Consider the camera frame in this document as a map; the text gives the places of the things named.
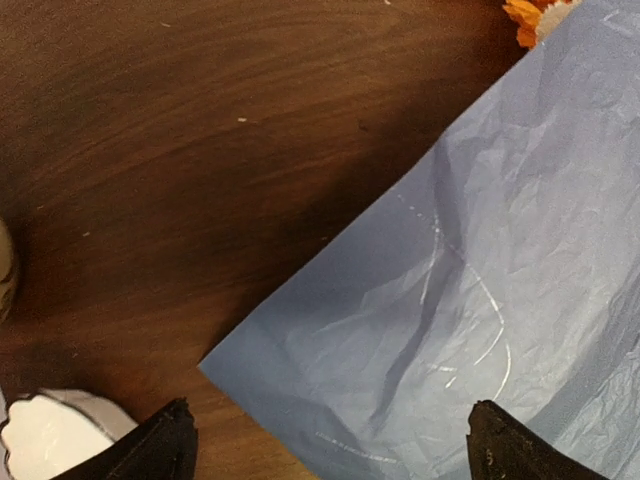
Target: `artificial flower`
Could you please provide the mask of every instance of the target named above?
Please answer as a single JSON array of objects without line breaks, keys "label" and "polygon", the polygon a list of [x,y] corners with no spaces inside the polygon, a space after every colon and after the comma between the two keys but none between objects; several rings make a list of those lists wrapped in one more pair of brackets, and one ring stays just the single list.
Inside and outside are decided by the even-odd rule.
[{"label": "artificial flower", "polygon": [[582,0],[506,0],[502,8],[519,26],[521,47],[533,48],[547,38]]}]

